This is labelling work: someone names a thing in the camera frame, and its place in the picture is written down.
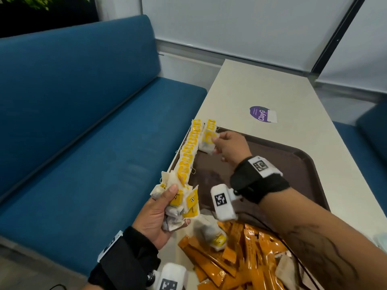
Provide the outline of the person's right hand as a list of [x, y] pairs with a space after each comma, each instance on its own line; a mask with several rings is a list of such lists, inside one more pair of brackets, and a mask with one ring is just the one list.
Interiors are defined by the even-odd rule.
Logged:
[[229, 163], [232, 170], [235, 170], [245, 159], [252, 157], [245, 137], [238, 132], [225, 131], [220, 133], [218, 138], [213, 139], [226, 140], [226, 151], [221, 154], [222, 161]]

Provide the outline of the single yellow-tag tea bag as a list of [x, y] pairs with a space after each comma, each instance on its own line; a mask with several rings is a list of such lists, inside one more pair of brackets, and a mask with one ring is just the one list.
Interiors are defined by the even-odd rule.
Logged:
[[215, 150], [215, 144], [213, 143], [213, 138], [218, 138], [219, 133], [205, 129], [202, 134], [201, 141], [198, 145], [198, 150], [201, 152], [205, 152], [209, 155], [212, 155]]

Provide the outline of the bunch of yellow tea bags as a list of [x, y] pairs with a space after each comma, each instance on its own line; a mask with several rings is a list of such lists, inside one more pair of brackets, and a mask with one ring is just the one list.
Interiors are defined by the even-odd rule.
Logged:
[[164, 210], [162, 229], [175, 231], [181, 228], [187, 219], [194, 219], [200, 215], [198, 185], [193, 187], [188, 184], [189, 175], [171, 170], [162, 171], [160, 184], [156, 185], [151, 198], [158, 200], [161, 195], [172, 185], [177, 185], [178, 192]]

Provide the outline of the white right wrist marker block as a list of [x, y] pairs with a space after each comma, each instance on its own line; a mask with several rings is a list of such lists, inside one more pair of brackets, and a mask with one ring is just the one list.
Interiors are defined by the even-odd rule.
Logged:
[[248, 162], [255, 168], [262, 178], [266, 178], [273, 174], [283, 176], [283, 173], [278, 168], [263, 157], [254, 156], [249, 159]]

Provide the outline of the white wrist marker block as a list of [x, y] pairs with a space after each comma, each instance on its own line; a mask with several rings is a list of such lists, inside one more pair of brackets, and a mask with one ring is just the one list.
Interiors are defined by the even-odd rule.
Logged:
[[104, 255], [109, 251], [109, 249], [114, 245], [114, 243], [120, 239], [123, 236], [123, 231], [120, 230], [114, 238], [111, 240], [111, 242], [101, 251], [101, 253], [98, 255], [97, 263], [101, 261], [101, 259], [104, 257]]
[[249, 159], [248, 162], [255, 168], [262, 178], [266, 178], [273, 174], [283, 176], [283, 173], [278, 168], [263, 157], [254, 156]]

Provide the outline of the purple round sticker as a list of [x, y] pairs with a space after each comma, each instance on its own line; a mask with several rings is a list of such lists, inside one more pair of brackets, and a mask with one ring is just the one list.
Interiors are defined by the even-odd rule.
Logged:
[[250, 115], [260, 122], [277, 123], [277, 112], [262, 106], [250, 107]]

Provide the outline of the black wrist band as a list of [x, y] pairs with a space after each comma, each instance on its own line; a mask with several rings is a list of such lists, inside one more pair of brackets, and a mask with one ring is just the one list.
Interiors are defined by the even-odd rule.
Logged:
[[88, 283], [103, 290], [146, 290], [148, 274], [157, 270], [158, 250], [129, 226], [91, 271]]
[[284, 176], [278, 174], [262, 178], [248, 160], [249, 158], [242, 161], [230, 177], [232, 189], [243, 198], [259, 204], [269, 193], [281, 192], [291, 187]]

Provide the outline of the loose tea bag yellow label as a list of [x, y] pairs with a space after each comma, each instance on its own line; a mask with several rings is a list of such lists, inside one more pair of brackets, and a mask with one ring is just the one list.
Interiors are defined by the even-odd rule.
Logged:
[[219, 252], [225, 249], [228, 237], [219, 227], [216, 219], [208, 215], [201, 215], [194, 224], [194, 233], [197, 239]]

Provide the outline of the white left wrist marker block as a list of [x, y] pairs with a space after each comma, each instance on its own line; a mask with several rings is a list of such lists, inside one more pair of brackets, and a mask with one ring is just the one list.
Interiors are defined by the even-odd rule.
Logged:
[[111, 240], [111, 242], [101, 251], [101, 253], [98, 255], [97, 263], [101, 261], [101, 259], [104, 257], [104, 255], [109, 251], [109, 249], [114, 245], [114, 243], [120, 239], [123, 236], [123, 231], [120, 230], [114, 238]]

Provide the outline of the black left wrist band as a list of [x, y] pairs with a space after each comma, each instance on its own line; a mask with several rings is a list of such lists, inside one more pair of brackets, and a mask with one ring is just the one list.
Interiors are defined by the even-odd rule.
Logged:
[[103, 290], [146, 290], [148, 274], [157, 270], [158, 250], [129, 226], [91, 271], [88, 283]]

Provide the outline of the pile of orange stick packets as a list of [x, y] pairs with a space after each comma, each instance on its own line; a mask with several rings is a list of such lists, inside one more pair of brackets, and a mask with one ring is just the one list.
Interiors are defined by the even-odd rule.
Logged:
[[215, 251], [195, 235], [186, 235], [178, 243], [193, 264], [197, 290], [287, 290], [275, 275], [284, 253], [294, 258], [282, 241], [248, 224], [217, 224], [228, 237], [222, 251]]

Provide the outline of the wide white roller blind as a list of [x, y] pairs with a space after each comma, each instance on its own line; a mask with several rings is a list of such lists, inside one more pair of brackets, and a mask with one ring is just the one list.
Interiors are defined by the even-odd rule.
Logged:
[[354, 0], [142, 0], [161, 41], [310, 72]]

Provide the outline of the white paper sachet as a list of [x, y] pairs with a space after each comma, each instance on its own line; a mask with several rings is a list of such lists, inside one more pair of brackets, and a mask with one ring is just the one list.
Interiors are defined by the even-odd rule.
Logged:
[[298, 265], [288, 254], [279, 259], [275, 275], [287, 290], [301, 290]]

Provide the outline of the narrow white roller blind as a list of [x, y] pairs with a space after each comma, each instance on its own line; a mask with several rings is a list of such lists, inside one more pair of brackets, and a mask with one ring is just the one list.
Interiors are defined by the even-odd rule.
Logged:
[[317, 82], [387, 94], [387, 0], [365, 0]]

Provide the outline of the black window frame post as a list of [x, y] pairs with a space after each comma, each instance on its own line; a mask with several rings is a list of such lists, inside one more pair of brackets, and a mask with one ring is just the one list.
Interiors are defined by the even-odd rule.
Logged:
[[364, 2], [365, 0], [354, 0], [352, 2], [338, 27], [334, 31], [332, 37], [329, 39], [327, 45], [314, 64], [311, 74], [321, 74]]

